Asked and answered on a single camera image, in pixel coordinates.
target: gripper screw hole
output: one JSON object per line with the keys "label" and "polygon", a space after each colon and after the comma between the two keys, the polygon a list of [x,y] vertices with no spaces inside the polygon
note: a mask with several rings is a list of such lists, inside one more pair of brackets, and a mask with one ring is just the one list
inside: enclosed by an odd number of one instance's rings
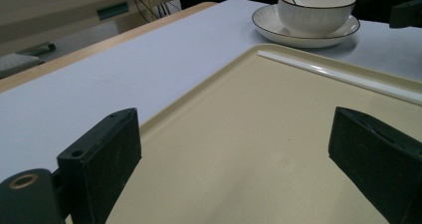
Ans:
{"label": "gripper screw hole", "polygon": [[31,173],[31,174],[25,174],[22,175],[20,177],[17,177],[15,180],[13,180],[10,184],[9,187],[11,189],[21,189],[24,188],[26,186],[31,185],[32,183],[34,183],[36,180],[38,179],[38,175]]}
{"label": "gripper screw hole", "polygon": [[74,152],[72,152],[72,157],[79,157],[79,156],[81,156],[83,153],[84,153],[84,152],[83,152],[83,151],[81,151],[81,150],[74,151]]}

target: white bowl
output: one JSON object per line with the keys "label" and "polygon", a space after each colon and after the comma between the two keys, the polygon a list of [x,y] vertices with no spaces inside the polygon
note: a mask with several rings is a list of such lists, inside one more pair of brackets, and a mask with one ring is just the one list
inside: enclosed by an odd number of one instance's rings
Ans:
{"label": "white bowl", "polygon": [[285,27],[307,37],[321,37],[340,28],[349,18],[356,0],[279,0],[279,16]]}
{"label": "white bowl", "polygon": [[285,46],[295,48],[324,48],[339,44],[356,33],[360,28],[359,21],[350,15],[347,21],[334,32],[319,37],[301,37],[285,28],[280,22],[277,4],[262,7],[252,15],[257,30],[267,39]]}

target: table surface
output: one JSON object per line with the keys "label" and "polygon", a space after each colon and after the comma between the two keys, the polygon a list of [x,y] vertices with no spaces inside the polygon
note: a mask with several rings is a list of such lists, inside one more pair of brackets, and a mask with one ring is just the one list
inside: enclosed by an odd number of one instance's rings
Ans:
{"label": "table surface", "polygon": [[[0,178],[55,170],[56,156],[107,114],[138,108],[143,124],[249,48],[269,43],[251,20],[265,5],[203,3],[1,80]],[[343,43],[305,51],[422,81],[417,28],[361,21]]]}

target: cable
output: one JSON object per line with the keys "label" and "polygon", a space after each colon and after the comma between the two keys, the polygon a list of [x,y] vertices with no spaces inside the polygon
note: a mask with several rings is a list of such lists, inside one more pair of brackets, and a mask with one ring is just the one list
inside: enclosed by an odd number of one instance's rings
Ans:
{"label": "cable", "polygon": [[143,16],[142,12],[140,11],[139,6],[137,5],[137,1],[136,0],[134,0],[134,3],[136,4],[136,8],[137,8],[137,11],[139,12],[140,16],[142,16],[142,18],[146,21],[146,23],[149,23],[148,19],[146,19],[146,17]]}
{"label": "cable", "polygon": [[167,11],[165,10],[164,5],[160,4],[159,6],[161,7],[161,10],[162,10],[162,13],[164,13],[164,16],[167,16],[168,14],[167,14]]}
{"label": "cable", "polygon": [[146,9],[148,9],[148,11],[149,12],[151,12],[153,15],[154,15],[154,17],[156,18],[156,19],[159,19],[158,17],[157,17],[157,15],[155,15],[155,13],[148,7],[148,6],[146,6],[146,4],[142,1],[142,0],[139,0],[142,4],[143,4],[143,6],[145,6],[145,8]]}
{"label": "cable", "polygon": [[178,11],[180,11],[180,9],[176,5],[172,4],[171,2],[167,2],[167,3],[169,3],[171,6],[175,7]]}
{"label": "cable", "polygon": [[167,3],[164,3],[164,8],[167,10],[167,14],[171,15],[170,9],[168,9]]}
{"label": "cable", "polygon": [[157,6],[157,10],[158,10],[158,15],[159,15],[159,17],[161,17],[161,18],[162,18],[162,15],[161,15],[161,10],[160,10],[160,7],[159,7],[159,6]]}

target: white plate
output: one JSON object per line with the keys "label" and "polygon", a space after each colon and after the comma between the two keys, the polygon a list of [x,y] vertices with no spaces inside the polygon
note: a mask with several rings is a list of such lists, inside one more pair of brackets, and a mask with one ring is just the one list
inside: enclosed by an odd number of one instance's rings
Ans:
{"label": "white plate", "polygon": [[359,21],[350,16],[345,24],[333,33],[320,38],[307,38],[295,35],[284,27],[279,18],[277,5],[268,5],[258,9],[252,15],[252,21],[258,31],[273,42],[297,48],[322,48],[341,43],[351,34],[357,32]]}

